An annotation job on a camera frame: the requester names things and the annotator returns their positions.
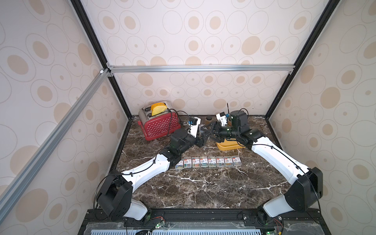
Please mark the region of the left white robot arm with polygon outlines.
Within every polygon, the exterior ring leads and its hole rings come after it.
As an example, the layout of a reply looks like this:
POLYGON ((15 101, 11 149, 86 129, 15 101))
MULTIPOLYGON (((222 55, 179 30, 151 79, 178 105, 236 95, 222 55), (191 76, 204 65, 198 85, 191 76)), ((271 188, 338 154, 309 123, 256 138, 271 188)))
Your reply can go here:
POLYGON ((129 171, 113 170, 103 178, 100 189, 95 193, 95 203, 111 221, 123 217, 148 220, 149 208, 132 199, 133 192, 153 177, 174 168, 182 160, 183 153, 194 146, 204 146, 207 139, 203 133, 194 137, 185 129, 176 130, 170 136, 169 143, 148 162, 129 171))

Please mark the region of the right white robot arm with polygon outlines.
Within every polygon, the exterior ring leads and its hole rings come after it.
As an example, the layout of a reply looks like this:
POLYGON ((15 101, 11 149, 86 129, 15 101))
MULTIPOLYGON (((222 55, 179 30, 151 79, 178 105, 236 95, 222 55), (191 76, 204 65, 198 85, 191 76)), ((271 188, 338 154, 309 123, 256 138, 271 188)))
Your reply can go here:
POLYGON ((323 194, 323 173, 320 169, 300 163, 273 144, 264 133, 251 128, 244 111, 233 111, 229 115, 220 113, 218 116, 217 121, 209 124, 211 138, 218 143, 233 140, 260 155, 291 185, 286 193, 259 207, 261 220, 291 211, 306 212, 313 204, 319 203, 323 194))

